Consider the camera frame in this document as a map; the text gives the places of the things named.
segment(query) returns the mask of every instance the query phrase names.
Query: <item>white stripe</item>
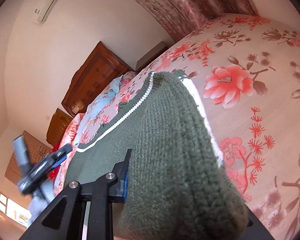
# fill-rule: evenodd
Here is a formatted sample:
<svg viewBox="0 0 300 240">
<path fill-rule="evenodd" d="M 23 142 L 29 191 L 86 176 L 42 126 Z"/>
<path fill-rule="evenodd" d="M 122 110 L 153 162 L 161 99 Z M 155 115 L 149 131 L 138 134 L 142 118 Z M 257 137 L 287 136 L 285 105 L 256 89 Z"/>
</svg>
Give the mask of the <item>white stripe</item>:
<svg viewBox="0 0 300 240">
<path fill-rule="evenodd" d="M 150 92 L 152 90 L 153 76 L 154 76 L 155 73 L 156 72 L 151 73 L 149 86 L 148 86 L 144 96 L 142 98 L 140 98 L 140 100 L 133 106 L 133 108 L 131 108 L 123 117 L 121 117 L 116 123 L 114 123 L 110 128 L 108 128 L 97 140 L 95 140 L 93 143 L 91 143 L 88 147 L 86 147 L 84 149 L 78 148 L 77 149 L 78 152 L 83 153 L 86 150 L 88 150 L 88 149 L 92 148 L 93 146 L 95 146 L 98 141 L 100 141 L 104 136 L 106 136 L 108 133 L 113 131 L 119 124 L 121 124 L 125 119 L 127 119 L 127 117 L 130 114 L 132 114 L 142 104 L 142 102 L 148 97 L 148 95 L 150 94 Z"/>
<path fill-rule="evenodd" d="M 212 148 L 214 151 L 214 155 L 217 157 L 217 162 L 218 162 L 218 167 L 220 168 L 223 165 L 223 154 L 216 142 L 215 137 L 212 134 L 212 130 L 206 115 L 206 112 L 204 110 L 204 106 L 202 104 L 200 95 L 197 91 L 197 88 L 195 87 L 195 85 L 193 84 L 192 80 L 189 78 L 184 78 L 181 80 L 182 84 L 187 88 L 188 92 L 190 93 L 190 95 L 193 97 L 195 103 L 197 104 L 197 109 L 200 113 L 200 115 L 203 117 L 204 119 L 204 125 L 208 130 L 208 133 L 211 137 L 211 144 L 212 144 Z"/>
</svg>

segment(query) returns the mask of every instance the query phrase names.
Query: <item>flower center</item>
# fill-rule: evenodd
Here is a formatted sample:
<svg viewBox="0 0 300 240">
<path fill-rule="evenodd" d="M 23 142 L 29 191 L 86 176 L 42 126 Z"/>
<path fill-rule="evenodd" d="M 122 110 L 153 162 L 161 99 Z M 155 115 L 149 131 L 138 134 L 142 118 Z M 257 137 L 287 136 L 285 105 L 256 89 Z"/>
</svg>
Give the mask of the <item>flower center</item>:
<svg viewBox="0 0 300 240">
<path fill-rule="evenodd" d="M 221 78 L 218 80 L 218 82 L 226 82 L 226 83 L 231 83 L 232 82 L 232 77 L 225 77 L 225 78 Z"/>
</svg>

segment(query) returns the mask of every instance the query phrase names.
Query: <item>wooden furniture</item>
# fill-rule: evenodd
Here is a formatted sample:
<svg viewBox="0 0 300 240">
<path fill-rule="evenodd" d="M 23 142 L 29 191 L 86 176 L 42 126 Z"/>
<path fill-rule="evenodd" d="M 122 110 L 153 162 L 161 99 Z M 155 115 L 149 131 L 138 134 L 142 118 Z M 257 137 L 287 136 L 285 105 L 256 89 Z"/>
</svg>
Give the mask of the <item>wooden furniture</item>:
<svg viewBox="0 0 300 240">
<path fill-rule="evenodd" d="M 88 105 L 116 77 L 133 71 L 100 41 L 74 74 L 62 106 L 72 116 L 85 113 Z"/>
<path fill-rule="evenodd" d="M 47 142 L 53 146 L 57 145 L 61 141 L 72 119 L 73 117 L 57 108 L 50 121 L 47 132 Z"/>
<path fill-rule="evenodd" d="M 51 152 L 51 148 L 34 138 L 27 131 L 24 131 L 22 135 L 28 147 L 31 163 L 38 163 L 47 153 Z M 4 176 L 14 184 L 17 184 L 22 178 L 14 153 L 12 154 Z"/>
<path fill-rule="evenodd" d="M 147 54 L 145 54 L 141 59 L 137 61 L 136 72 L 139 73 L 146 66 L 148 66 L 152 61 L 159 57 L 168 49 L 167 45 L 161 41 L 154 48 L 152 48 Z"/>
</svg>

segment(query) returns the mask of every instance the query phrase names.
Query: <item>pink curtain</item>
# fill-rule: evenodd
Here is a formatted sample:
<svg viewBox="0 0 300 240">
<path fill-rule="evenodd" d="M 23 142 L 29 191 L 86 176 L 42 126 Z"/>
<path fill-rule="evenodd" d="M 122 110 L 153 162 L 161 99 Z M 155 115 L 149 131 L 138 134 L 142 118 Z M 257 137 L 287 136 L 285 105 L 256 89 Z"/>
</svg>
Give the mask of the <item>pink curtain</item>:
<svg viewBox="0 0 300 240">
<path fill-rule="evenodd" d="M 252 0 L 135 0 L 177 42 L 222 13 L 257 15 Z"/>
</svg>

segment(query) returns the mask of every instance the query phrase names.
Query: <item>silver screw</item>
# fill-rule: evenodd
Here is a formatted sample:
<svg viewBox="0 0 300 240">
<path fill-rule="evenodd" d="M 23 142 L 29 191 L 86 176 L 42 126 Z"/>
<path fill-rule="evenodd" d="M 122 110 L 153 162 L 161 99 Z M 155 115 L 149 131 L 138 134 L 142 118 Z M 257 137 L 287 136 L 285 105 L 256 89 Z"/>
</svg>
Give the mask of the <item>silver screw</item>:
<svg viewBox="0 0 300 240">
<path fill-rule="evenodd" d="M 112 172 L 109 172 L 109 173 L 106 174 L 106 178 L 107 179 L 114 179 L 115 178 L 115 174 L 112 173 Z"/>
<path fill-rule="evenodd" d="M 79 185 L 79 183 L 77 181 L 71 181 L 69 183 L 69 187 L 70 188 L 76 188 Z"/>
</svg>

